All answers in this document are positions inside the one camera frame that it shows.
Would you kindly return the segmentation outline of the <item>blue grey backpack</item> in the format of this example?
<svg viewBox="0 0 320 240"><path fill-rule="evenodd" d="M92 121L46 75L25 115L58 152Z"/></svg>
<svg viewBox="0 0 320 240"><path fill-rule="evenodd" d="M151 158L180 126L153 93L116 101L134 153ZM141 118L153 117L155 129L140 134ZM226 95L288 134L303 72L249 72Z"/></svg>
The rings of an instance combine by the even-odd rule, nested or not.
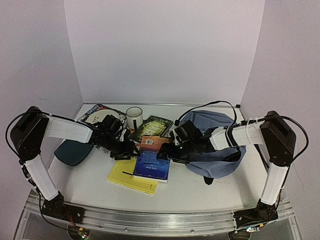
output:
<svg viewBox="0 0 320 240"><path fill-rule="evenodd" d="M227 127L233 123L233 119L224 113L195 110L187 113L181 124L190 120L204 133L209 128ZM215 179L223 178L233 173L240 165L246 154L244 146L225 148L215 152L196 154L189 158L186 168L191 172L202 176L207 185L211 185Z"/></svg>

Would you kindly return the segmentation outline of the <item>dark blue book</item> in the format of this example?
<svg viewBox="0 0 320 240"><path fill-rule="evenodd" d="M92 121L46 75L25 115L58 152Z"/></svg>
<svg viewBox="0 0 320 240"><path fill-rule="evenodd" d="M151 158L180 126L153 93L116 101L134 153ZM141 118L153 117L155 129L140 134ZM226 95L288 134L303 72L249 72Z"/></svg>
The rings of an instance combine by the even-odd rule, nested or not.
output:
<svg viewBox="0 0 320 240"><path fill-rule="evenodd" d="M170 160L157 157L162 144L169 143L167 137L144 135L140 144L140 156L136 160L133 176L167 183Z"/></svg>

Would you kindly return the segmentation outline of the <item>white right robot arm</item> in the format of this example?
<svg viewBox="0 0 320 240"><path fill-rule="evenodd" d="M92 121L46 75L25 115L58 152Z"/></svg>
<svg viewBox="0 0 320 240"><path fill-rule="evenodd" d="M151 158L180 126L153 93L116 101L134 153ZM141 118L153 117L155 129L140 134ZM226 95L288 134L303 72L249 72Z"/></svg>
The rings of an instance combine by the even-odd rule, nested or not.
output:
<svg viewBox="0 0 320 240"><path fill-rule="evenodd" d="M262 194L254 208L236 211L233 216L238 229L267 224L278 218L281 193L297 158L291 122L291 118L276 111L261 118L227 123L218 123L214 112L191 111L176 121L169 142L161 145L157 156L186 165L211 184L232 173L246 149L255 147L267 169Z"/></svg>

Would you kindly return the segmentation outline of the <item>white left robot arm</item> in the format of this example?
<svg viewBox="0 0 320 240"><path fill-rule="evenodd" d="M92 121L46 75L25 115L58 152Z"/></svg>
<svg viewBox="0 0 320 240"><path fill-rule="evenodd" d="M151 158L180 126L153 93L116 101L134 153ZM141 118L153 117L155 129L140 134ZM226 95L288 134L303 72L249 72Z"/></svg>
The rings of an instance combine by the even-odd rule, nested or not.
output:
<svg viewBox="0 0 320 240"><path fill-rule="evenodd" d="M115 160L130 160L140 152L129 139L121 121L108 114L101 122L86 123L41 111L31 106L16 116L5 130L5 141L18 157L26 180L38 194L39 212L46 218L80 224L85 209L67 204L44 164L42 149L46 138L71 140L91 146L100 145Z"/></svg>

